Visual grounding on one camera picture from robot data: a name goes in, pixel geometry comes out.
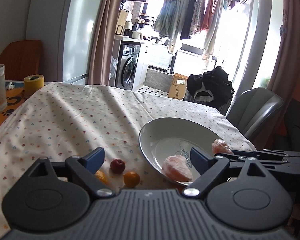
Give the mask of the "pomelo slice short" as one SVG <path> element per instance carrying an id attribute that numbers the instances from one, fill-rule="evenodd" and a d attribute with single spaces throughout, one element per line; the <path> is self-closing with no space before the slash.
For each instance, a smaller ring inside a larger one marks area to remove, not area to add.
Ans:
<path id="1" fill-rule="evenodd" d="M 214 155 L 216 155 L 217 153 L 233 154 L 233 152 L 230 149 L 230 147 L 222 139 L 216 139 L 212 143 L 211 146 L 212 146 L 212 152 L 213 152 Z"/>

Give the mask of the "small orange kumquat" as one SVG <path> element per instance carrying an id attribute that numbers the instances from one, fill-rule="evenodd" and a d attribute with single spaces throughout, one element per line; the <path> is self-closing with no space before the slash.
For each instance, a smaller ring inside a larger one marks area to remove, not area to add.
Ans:
<path id="1" fill-rule="evenodd" d="M 129 171 L 123 175 L 123 181 L 126 187 L 134 188 L 140 183 L 140 176 L 133 171 Z"/>

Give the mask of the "cardboard box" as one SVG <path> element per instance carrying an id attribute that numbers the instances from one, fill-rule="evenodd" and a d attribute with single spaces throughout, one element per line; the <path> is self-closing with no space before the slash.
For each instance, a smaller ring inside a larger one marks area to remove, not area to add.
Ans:
<path id="1" fill-rule="evenodd" d="M 186 93 L 187 76 L 175 73 L 172 79 L 168 97 L 182 100 Z"/>

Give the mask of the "brown wooden chair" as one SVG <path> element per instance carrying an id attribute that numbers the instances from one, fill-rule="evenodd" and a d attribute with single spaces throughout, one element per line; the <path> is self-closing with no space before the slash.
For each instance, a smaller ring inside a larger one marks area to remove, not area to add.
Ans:
<path id="1" fill-rule="evenodd" d="M 42 53 L 40 40 L 23 40 L 10 43 L 0 54 L 0 64 L 5 65 L 6 80 L 23 81 L 38 74 Z"/>

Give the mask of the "yellow tape roll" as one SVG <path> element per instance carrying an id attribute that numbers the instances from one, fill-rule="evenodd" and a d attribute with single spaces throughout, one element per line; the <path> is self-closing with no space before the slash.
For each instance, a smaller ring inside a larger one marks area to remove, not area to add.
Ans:
<path id="1" fill-rule="evenodd" d="M 31 96 L 36 91 L 43 88 L 45 80 L 43 75 L 31 75 L 24 78 L 24 93 L 26 96 Z"/>

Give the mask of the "orange mandarin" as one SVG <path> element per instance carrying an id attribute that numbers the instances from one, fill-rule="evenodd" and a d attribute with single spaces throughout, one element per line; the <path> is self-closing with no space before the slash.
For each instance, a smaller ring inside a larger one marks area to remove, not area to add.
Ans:
<path id="1" fill-rule="evenodd" d="M 108 185 L 108 178 L 104 172 L 102 172 L 100 170 L 96 171 L 95 177 L 97 179 L 99 179 L 100 181 L 102 181 L 102 183 Z"/>

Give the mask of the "grey dining chair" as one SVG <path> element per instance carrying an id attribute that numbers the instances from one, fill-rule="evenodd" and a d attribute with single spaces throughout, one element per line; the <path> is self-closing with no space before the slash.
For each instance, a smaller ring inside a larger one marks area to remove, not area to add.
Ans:
<path id="1" fill-rule="evenodd" d="M 226 119 L 249 141 L 279 112 L 283 100 L 274 92 L 258 87 L 243 92 L 234 102 Z"/>

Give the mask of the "hanging laundry clothes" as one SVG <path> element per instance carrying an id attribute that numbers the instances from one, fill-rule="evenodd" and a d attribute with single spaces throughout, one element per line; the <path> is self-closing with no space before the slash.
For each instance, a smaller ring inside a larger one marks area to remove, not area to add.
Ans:
<path id="1" fill-rule="evenodd" d="M 238 0 L 163 0 L 153 29 L 167 38 L 167 51 L 175 54 L 180 40 L 205 33 L 202 55 L 213 55 L 222 12 L 232 9 Z"/>

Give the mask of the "silver washing machine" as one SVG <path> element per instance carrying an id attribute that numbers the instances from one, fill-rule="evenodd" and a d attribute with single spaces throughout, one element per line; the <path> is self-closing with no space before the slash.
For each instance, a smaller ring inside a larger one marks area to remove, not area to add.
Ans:
<path id="1" fill-rule="evenodd" d="M 120 45 L 115 87 L 132 90 L 140 53 L 141 44 L 138 42 L 125 42 Z"/>

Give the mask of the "white ceramic bowl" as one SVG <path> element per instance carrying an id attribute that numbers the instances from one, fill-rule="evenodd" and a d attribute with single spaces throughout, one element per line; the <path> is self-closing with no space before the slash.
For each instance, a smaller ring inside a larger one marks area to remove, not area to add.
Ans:
<path id="1" fill-rule="evenodd" d="M 192 173 L 193 180 L 200 177 L 191 163 L 190 151 L 198 148 L 213 155 L 212 143 L 220 139 L 212 130 L 196 122 L 181 118 L 158 118 L 145 124 L 139 133 L 139 147 L 148 163 L 165 179 L 182 186 L 190 182 L 173 180 L 162 172 L 165 159 L 172 155 L 181 155 Z"/>

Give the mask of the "pink brown curtain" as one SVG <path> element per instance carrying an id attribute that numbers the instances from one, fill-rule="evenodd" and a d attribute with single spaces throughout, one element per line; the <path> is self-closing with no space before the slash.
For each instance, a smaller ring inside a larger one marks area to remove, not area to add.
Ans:
<path id="1" fill-rule="evenodd" d="M 102 0 L 90 57 L 90 85 L 108 85 L 115 28 L 121 0 Z"/>

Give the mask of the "pomelo slice curved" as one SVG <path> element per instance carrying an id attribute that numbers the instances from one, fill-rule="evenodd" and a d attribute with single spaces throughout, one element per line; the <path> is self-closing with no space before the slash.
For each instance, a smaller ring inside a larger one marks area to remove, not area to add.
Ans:
<path id="1" fill-rule="evenodd" d="M 186 165 L 187 160 L 182 155 L 172 155 L 165 159 L 162 165 L 162 172 L 168 178 L 180 182 L 193 180 L 193 175 Z"/>

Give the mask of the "white refrigerator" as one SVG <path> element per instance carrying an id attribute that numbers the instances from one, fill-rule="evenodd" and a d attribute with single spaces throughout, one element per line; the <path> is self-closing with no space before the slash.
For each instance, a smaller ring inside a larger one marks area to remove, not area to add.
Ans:
<path id="1" fill-rule="evenodd" d="M 88 83 L 94 27 L 102 0 L 31 0 L 26 39 L 40 40 L 46 82 Z"/>

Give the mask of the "floral white tablecloth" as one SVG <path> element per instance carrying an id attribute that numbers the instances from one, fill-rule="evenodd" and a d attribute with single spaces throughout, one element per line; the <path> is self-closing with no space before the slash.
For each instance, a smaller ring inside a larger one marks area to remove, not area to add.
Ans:
<path id="1" fill-rule="evenodd" d="M 214 108 L 181 100 L 108 86 L 50 83 L 29 99 L 17 100 L 19 89 L 9 92 L 8 107 L 0 112 L 0 237 L 8 230 L 1 210 L 7 191 L 39 157 L 63 161 L 104 148 L 102 172 L 119 158 L 136 172 L 139 188 L 164 189 L 173 184 L 143 157 L 140 129 L 149 121 L 176 117 L 199 123 L 236 150 L 254 145 Z"/>

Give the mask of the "black clothes pile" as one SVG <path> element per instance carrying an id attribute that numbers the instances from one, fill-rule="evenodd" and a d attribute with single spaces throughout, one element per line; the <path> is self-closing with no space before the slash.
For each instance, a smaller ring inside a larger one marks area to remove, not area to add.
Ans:
<path id="1" fill-rule="evenodd" d="M 203 74 L 191 74 L 183 100 L 213 107 L 225 115 L 235 92 L 228 76 L 221 66 Z"/>

